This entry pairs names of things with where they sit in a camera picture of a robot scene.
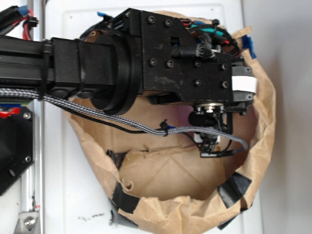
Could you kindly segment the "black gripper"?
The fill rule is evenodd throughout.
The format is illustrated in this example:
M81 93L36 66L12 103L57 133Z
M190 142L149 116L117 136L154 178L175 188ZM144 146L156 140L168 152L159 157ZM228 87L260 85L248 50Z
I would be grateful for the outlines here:
M116 83L118 113L137 96L152 104L186 104L197 112L244 114L256 79L238 42L217 20L203 23L128 9L108 22L122 75Z

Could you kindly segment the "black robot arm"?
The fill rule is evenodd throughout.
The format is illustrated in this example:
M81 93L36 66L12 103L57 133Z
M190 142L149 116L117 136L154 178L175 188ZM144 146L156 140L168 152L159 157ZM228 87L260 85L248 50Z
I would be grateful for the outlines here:
M237 42L217 21L181 19L128 9L97 26L94 39L44 42L0 38L0 104L33 99L87 98L122 115L138 96L152 104L220 106L245 112L257 80Z

